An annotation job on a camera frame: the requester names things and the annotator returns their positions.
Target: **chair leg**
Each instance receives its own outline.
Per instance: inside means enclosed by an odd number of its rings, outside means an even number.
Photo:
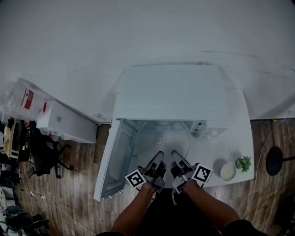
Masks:
[[[62,152],[65,150],[65,148],[70,148],[71,146],[69,144],[64,145],[60,150],[59,150],[59,156],[62,154]]]
[[[60,179],[61,176],[58,175],[58,172],[57,172],[57,165],[54,166],[54,169],[55,169],[55,176],[56,176],[58,179]]]
[[[26,176],[27,176],[27,178],[30,178],[34,174],[35,174],[35,169],[34,169],[34,167],[32,167],[32,168],[29,169],[29,171],[27,172]]]
[[[62,163],[60,160],[57,161],[57,163],[59,163],[61,166],[63,166],[64,168],[66,168],[67,170],[72,171],[74,169],[74,167],[71,165],[69,167],[67,167],[64,163]]]

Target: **white bowl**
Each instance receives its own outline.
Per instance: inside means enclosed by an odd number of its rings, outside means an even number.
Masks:
[[[220,177],[230,181],[236,176],[236,166],[233,163],[226,163],[220,170]]]

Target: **small potted plant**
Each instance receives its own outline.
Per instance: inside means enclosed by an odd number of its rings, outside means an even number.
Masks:
[[[236,160],[236,167],[243,172],[247,172],[251,165],[250,157],[244,156],[244,158],[239,158]]]

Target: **black stand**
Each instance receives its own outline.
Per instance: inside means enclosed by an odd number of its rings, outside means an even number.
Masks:
[[[294,157],[283,158],[283,152],[279,147],[272,147],[266,158],[266,170],[271,176],[277,175],[283,165],[284,161],[295,160]]]

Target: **open lid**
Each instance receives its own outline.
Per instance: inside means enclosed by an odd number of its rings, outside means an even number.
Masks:
[[[149,65],[120,76],[114,118],[228,120],[217,66]]]
[[[125,186],[135,146],[135,132],[125,123],[113,120],[98,173],[94,199],[111,196]]]

